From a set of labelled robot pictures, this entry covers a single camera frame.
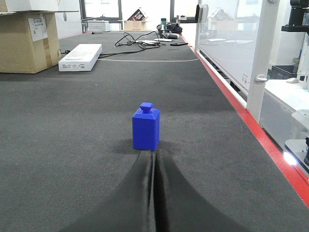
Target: cardboard box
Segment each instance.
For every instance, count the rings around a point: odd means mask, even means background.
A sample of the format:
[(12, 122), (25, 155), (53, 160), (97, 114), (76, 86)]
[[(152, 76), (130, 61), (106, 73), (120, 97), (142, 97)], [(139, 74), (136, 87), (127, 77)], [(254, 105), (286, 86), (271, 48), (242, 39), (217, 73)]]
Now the cardboard box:
[(0, 12), (57, 10), (57, 0), (0, 0)]
[(124, 30), (147, 30), (147, 21), (123, 21)]
[(61, 59), (55, 14), (0, 16), (0, 73), (37, 73)]

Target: label on box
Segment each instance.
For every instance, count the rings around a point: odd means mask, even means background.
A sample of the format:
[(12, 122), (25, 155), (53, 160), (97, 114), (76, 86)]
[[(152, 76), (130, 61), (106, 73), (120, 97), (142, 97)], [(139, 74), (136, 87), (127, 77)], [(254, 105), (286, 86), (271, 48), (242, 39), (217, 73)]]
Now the label on box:
[(41, 15), (36, 18), (29, 18), (29, 26), (32, 36), (32, 41), (38, 41), (47, 38), (47, 28), (45, 16)]

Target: blue block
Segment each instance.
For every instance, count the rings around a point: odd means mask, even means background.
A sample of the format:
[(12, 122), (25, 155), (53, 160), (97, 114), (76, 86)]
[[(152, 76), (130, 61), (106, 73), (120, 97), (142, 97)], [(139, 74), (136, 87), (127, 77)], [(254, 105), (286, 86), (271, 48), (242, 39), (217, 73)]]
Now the blue block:
[(132, 118), (133, 147), (155, 151), (160, 141), (160, 111), (143, 102)]

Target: glass partition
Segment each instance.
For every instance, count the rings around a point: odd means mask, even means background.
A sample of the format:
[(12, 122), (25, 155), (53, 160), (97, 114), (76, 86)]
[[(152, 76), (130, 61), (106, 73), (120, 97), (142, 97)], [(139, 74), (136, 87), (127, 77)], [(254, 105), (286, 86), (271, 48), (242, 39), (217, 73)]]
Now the glass partition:
[(249, 91), (262, 0), (203, 0), (208, 15), (198, 47), (246, 95)]

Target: black bag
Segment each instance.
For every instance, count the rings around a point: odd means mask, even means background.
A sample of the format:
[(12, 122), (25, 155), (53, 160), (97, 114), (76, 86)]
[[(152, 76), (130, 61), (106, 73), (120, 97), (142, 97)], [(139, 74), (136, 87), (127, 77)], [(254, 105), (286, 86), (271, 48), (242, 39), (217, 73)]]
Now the black bag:
[[(161, 25), (158, 25), (156, 27), (158, 31), (161, 30)], [(181, 34), (183, 31), (183, 28), (178, 25), (178, 23), (167, 23), (166, 29), (169, 30), (171, 33), (177, 33)]]

